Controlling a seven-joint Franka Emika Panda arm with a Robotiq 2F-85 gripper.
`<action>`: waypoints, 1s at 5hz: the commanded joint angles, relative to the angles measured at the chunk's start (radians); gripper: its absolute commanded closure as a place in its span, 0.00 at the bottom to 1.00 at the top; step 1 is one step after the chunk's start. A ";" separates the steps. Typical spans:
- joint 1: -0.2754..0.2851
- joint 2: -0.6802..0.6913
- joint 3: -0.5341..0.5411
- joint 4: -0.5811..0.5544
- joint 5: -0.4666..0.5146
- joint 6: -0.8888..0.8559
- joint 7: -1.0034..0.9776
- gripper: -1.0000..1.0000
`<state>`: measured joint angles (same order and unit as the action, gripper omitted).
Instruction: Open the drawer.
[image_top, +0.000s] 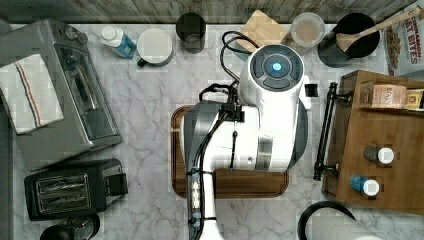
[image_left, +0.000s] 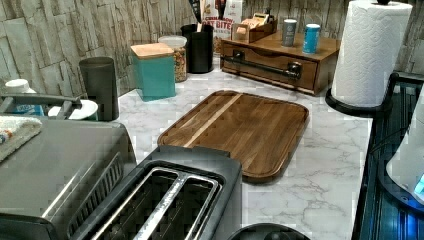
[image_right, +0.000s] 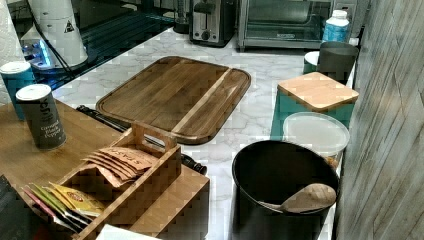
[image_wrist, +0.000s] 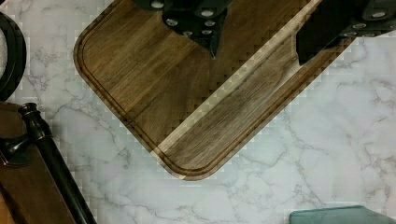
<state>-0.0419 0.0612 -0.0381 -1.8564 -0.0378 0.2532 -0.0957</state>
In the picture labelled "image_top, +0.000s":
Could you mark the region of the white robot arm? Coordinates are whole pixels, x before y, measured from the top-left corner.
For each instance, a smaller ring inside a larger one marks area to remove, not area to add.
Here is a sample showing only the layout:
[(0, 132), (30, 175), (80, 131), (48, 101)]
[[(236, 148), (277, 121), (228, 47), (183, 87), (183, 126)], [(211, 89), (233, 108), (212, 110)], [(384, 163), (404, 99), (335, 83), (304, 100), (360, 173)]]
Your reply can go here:
[(182, 117), (188, 239), (223, 240), (215, 212), (217, 169), (284, 173), (308, 138), (309, 78), (291, 47), (270, 44), (246, 61), (224, 102), (200, 100)]

